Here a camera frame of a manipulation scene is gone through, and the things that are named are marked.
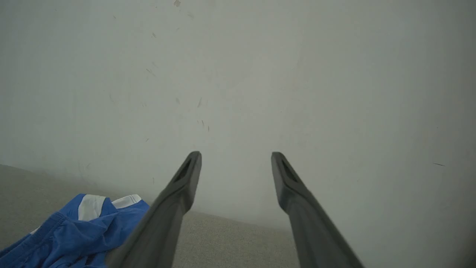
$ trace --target blue cloth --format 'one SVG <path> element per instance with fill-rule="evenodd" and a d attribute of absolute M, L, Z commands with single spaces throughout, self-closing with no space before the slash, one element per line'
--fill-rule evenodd
<path fill-rule="evenodd" d="M 106 267 L 149 206 L 138 195 L 114 202 L 78 195 L 37 230 L 0 252 L 0 267 Z"/>

